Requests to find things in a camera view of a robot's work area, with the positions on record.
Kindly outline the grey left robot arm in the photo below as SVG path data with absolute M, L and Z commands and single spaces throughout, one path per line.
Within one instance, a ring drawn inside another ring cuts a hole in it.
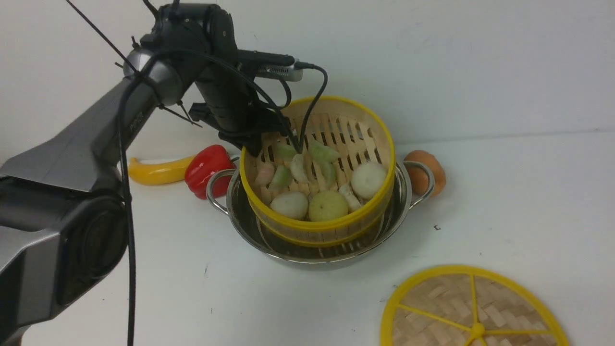
M 56 136 L 1 167 L 1 344 L 19 346 L 99 284 L 129 252 L 128 344 L 135 329 L 135 235 L 126 151 L 157 108 L 196 85 L 183 120 L 257 154 L 289 120 L 255 77 L 301 80 L 290 55 L 241 50 L 217 4 L 146 7 L 150 33 L 123 56 L 123 79 Z

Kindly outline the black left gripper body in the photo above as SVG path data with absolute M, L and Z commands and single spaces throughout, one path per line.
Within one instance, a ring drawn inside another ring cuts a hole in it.
M 217 4 L 170 3 L 147 8 L 155 18 L 140 46 L 173 66 L 185 87 L 195 85 L 204 102 L 194 103 L 189 118 L 218 132 L 218 138 L 248 153 L 261 151 L 264 134 L 292 135 L 282 108 L 255 83 L 265 66 L 289 68 L 288 55 L 237 47 L 230 13 Z

